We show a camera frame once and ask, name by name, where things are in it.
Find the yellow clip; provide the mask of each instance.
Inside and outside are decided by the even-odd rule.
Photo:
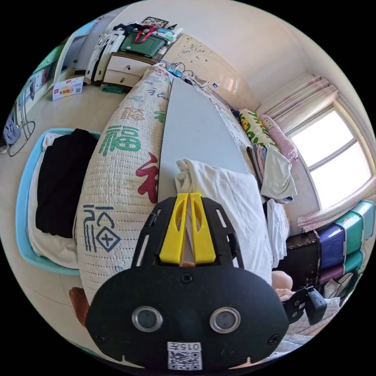
[[[216,255],[200,193],[191,193],[193,257],[195,264],[211,264]]]
[[[180,265],[183,259],[187,203],[188,193],[180,193],[177,195],[166,237],[159,254],[160,260],[167,264]]]

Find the tiled floor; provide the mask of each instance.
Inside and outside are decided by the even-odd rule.
[[[82,94],[52,102],[50,92],[27,114],[28,120],[35,121],[36,125],[23,149],[14,157],[0,155],[0,235],[11,269],[35,309],[59,334],[97,353],[98,348],[79,324],[68,296],[72,287],[82,287],[80,278],[50,273],[26,263],[16,244],[14,212],[20,178],[39,136],[50,128],[101,132],[124,97],[86,86]]]

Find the red bag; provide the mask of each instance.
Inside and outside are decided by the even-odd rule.
[[[150,37],[150,35],[152,35],[152,33],[154,33],[154,31],[157,31],[157,28],[154,27],[154,26],[149,26],[149,25],[142,25],[140,26],[140,28],[142,28],[143,30],[145,29],[149,29],[149,31],[145,34],[144,31],[139,31],[137,33],[137,36],[136,36],[136,39],[135,39],[135,42],[136,43],[144,43],[146,39],[148,39]],[[145,35],[144,38],[139,42],[139,39],[141,38],[141,35]]]

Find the hand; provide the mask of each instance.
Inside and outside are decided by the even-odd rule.
[[[282,302],[289,300],[295,294],[295,292],[287,289],[275,289],[275,292],[277,293],[280,301]]]

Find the cardboard box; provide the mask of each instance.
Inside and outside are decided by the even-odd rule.
[[[85,76],[70,78],[66,81],[57,82],[52,91],[52,100],[69,97],[82,93],[83,79]]]

